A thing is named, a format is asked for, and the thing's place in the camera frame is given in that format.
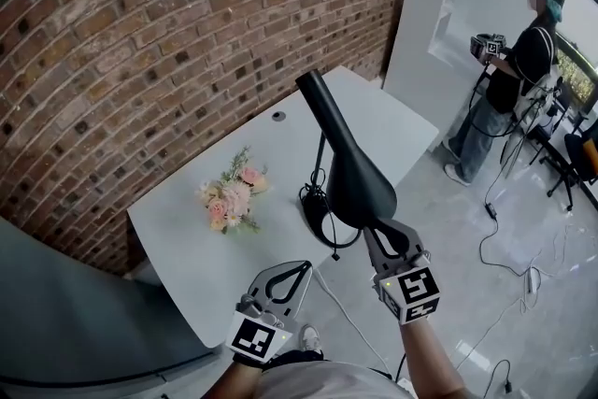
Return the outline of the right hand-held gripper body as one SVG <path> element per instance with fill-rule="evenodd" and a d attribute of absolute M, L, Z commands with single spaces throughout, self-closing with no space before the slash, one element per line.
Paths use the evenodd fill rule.
<path fill-rule="evenodd" d="M 378 299 L 400 324 L 426 319 L 438 308 L 440 289 L 430 260 L 430 252 L 425 250 L 410 262 L 373 277 Z"/>

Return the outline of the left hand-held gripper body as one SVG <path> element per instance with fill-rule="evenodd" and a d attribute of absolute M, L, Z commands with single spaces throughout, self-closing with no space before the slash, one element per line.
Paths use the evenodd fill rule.
<path fill-rule="evenodd" d="M 290 307 L 243 294 L 235 307 L 225 346 L 245 358 L 267 363 L 293 337 L 295 317 Z"/>

